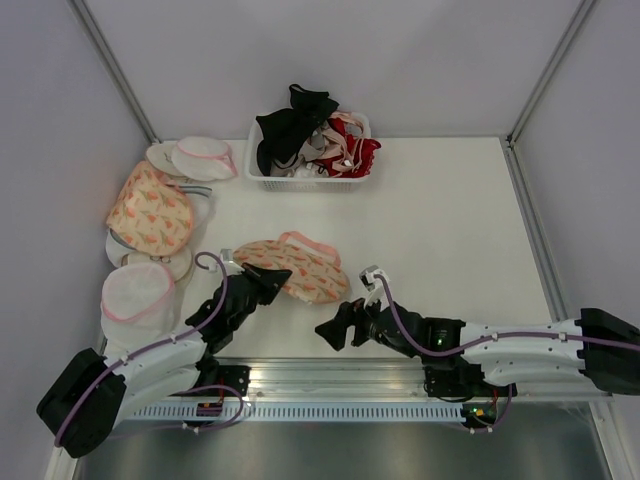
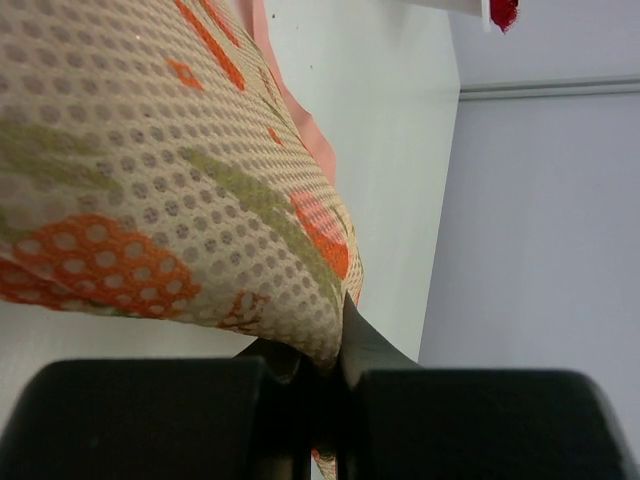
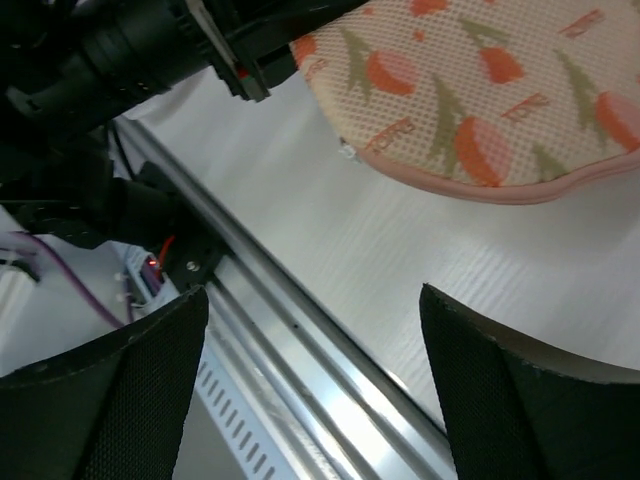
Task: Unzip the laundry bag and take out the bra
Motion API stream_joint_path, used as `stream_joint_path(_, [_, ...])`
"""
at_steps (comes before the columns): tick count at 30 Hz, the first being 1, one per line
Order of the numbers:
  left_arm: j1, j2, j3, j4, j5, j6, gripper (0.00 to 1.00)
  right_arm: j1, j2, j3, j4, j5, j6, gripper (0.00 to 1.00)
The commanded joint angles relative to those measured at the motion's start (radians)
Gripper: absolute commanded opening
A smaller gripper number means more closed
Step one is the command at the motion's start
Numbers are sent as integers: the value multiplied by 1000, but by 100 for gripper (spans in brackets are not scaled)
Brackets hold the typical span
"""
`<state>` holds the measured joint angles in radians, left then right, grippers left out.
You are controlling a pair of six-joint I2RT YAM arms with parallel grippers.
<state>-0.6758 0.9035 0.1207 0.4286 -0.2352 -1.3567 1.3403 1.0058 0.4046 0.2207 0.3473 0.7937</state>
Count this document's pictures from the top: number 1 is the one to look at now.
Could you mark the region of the tulip print mesh laundry bag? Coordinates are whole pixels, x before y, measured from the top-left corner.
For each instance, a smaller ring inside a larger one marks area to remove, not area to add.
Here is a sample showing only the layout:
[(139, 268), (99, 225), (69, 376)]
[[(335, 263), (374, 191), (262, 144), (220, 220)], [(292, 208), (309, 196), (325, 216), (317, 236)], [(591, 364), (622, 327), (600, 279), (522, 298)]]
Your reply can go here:
[(288, 231), (277, 240), (258, 240), (233, 251), (233, 260), (266, 270), (292, 272), (282, 290), (309, 304), (338, 302), (350, 290), (338, 251), (298, 231)]

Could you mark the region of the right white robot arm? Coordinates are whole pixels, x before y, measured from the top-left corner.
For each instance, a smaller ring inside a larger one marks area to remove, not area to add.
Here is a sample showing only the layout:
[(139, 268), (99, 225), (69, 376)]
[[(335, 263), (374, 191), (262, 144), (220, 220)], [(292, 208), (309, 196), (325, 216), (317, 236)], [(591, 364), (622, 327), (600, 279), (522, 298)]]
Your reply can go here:
[(431, 398), (507, 397), (525, 383), (583, 380), (605, 393), (639, 393), (639, 330), (597, 308), (511, 331), (358, 299), (342, 303), (315, 332), (336, 351), (372, 341), (419, 358)]

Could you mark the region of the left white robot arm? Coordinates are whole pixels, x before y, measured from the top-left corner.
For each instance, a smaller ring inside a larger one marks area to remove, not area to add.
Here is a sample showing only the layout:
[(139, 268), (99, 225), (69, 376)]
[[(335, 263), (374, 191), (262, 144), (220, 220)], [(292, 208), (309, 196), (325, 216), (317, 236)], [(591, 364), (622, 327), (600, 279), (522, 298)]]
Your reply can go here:
[(55, 446), (81, 458), (148, 405), (182, 392), (212, 393), (219, 377), (216, 354), (258, 307), (274, 301), (291, 275), (245, 263), (223, 276), (185, 330), (116, 357), (92, 348), (77, 353), (36, 407)]

